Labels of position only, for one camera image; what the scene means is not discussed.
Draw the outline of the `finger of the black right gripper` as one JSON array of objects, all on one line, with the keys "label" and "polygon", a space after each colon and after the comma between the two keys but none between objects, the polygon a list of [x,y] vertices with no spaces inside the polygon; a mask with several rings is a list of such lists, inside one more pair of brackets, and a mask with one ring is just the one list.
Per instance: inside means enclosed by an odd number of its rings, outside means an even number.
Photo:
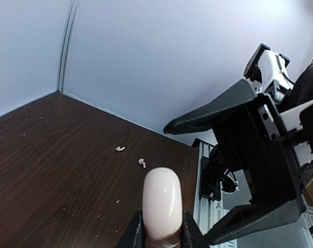
[{"label": "finger of the black right gripper", "polygon": [[170,121],[163,132],[179,135],[208,131],[256,97],[249,81],[241,79],[210,103]]},{"label": "finger of the black right gripper", "polygon": [[272,204],[240,205],[230,210],[203,236],[208,245],[218,245],[252,233],[296,222],[305,212],[301,198]]}]

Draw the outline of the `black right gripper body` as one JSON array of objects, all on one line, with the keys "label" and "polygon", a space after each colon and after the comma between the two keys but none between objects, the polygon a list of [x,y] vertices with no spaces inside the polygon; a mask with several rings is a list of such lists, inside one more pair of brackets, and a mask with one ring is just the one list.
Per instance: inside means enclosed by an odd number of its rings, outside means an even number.
[{"label": "black right gripper body", "polygon": [[278,105],[267,94],[225,94],[215,102],[213,131],[218,145],[213,167],[220,181],[242,169],[252,204],[303,206],[298,160]]}]

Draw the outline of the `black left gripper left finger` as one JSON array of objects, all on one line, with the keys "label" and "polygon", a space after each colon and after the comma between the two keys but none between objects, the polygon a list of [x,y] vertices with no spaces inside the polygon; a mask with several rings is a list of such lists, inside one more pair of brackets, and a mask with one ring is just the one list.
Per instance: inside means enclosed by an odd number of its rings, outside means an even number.
[{"label": "black left gripper left finger", "polygon": [[143,222],[143,212],[137,210],[123,235],[119,239],[117,248],[144,248],[146,247],[146,235]]}]

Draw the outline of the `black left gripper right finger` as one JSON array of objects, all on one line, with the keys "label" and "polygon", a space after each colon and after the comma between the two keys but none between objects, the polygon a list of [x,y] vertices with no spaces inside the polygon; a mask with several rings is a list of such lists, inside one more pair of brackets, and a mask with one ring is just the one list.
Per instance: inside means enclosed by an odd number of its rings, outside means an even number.
[{"label": "black left gripper right finger", "polygon": [[193,216],[188,212],[183,212],[182,230],[181,230],[181,247],[182,248],[209,248],[203,240],[203,235],[193,219]]}]

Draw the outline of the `white oval charging case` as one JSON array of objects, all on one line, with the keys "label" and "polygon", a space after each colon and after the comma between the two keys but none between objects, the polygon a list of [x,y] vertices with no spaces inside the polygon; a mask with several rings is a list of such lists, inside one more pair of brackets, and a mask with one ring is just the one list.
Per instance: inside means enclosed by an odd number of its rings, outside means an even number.
[{"label": "white oval charging case", "polygon": [[143,223],[152,247],[177,247],[182,227],[182,193],[177,174],[166,167],[152,169],[145,177]]}]

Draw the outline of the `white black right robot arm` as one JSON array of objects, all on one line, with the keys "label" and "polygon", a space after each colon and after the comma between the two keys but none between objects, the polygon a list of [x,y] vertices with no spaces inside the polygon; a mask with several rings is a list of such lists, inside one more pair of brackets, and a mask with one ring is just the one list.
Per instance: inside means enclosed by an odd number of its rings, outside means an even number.
[{"label": "white black right robot arm", "polygon": [[313,160],[313,64],[293,82],[289,62],[260,44],[243,79],[164,127],[173,135],[213,131],[217,145],[202,159],[200,196],[217,199],[225,177],[240,170],[252,196],[206,234],[185,212],[182,247],[210,247],[291,224],[306,211],[302,166]]}]

